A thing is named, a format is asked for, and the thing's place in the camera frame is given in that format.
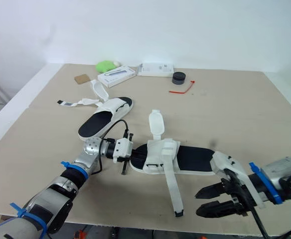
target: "white background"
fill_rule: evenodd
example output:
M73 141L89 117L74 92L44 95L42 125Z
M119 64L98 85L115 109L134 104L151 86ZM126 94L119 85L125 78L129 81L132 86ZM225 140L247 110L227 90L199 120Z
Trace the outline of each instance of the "white background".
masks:
M291 85L291 0L0 0L0 85L46 62L279 72Z

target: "black insole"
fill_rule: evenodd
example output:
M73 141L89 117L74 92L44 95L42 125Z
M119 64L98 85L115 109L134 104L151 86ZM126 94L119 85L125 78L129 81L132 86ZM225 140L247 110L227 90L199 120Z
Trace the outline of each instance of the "black insole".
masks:
M143 169L146 161L146 154L147 146L143 144L133 151L131 164L135 168ZM213 154L214 151L208 148L181 145L177 153L177 162L180 170L210 172L212 171L210 161Z
M128 97L118 97L118 98L125 101L126 104L131 106L132 100L130 98L128 98ZM102 128L105 127L111 121L111 118L112 118L112 113L109 111L102 111L102 112L96 113L96 114L92 115L79 128L78 134L84 138L94 136L96 133L98 133L100 130L102 130Z

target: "wooden table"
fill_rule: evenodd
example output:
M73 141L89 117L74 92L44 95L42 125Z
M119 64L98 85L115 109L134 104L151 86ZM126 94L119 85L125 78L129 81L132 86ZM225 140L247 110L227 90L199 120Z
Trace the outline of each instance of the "wooden table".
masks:
M211 147L238 159L251 173L248 163L264 166L291 155L291 106L261 72L176 69L186 73L183 85L169 78L134 77L107 89L110 97L127 96L134 108L125 116L135 134L134 148L152 135L148 115L162 112L163 137L182 145ZM78 128L95 107L61 107L56 102L95 99L89 83L78 85L74 77L97 78L91 65L64 65L38 94L0 141L0 214L15 215L10 202L24 205L64 170L60 161L73 161L83 142ZM169 90L184 90L184 95ZM122 136L116 126L110 135ZM184 216L175 218L164 175L147 175L104 159L102 173L91 176L74 200L68 222L216 234L260 235L252 216L231 215L205 219L196 209L209 200L195 199L202 187L219 182L217 176L177 175ZM220 201L230 197L224 195ZM291 201L257 209L269 234L291 229Z

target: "red cable tie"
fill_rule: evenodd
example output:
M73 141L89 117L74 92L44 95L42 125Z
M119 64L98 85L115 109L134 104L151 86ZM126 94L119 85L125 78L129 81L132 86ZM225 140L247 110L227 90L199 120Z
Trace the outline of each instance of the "red cable tie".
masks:
M189 86L189 88L187 88L187 90L185 92L178 92L178 91L169 91L170 93L176 93L176 94L185 94L186 92L188 92L191 87L193 86L193 84L195 83L195 81L191 81L191 85Z

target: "small white box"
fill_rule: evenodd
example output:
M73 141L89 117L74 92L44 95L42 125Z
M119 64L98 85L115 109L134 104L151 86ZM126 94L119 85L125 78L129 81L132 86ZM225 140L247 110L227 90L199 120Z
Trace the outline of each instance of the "small white box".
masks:
M98 75L98 80L106 87L110 88L135 75L136 72L133 69L129 68L128 66L121 66Z
M172 77L173 73L173 65L165 63L142 63L137 70L138 76Z

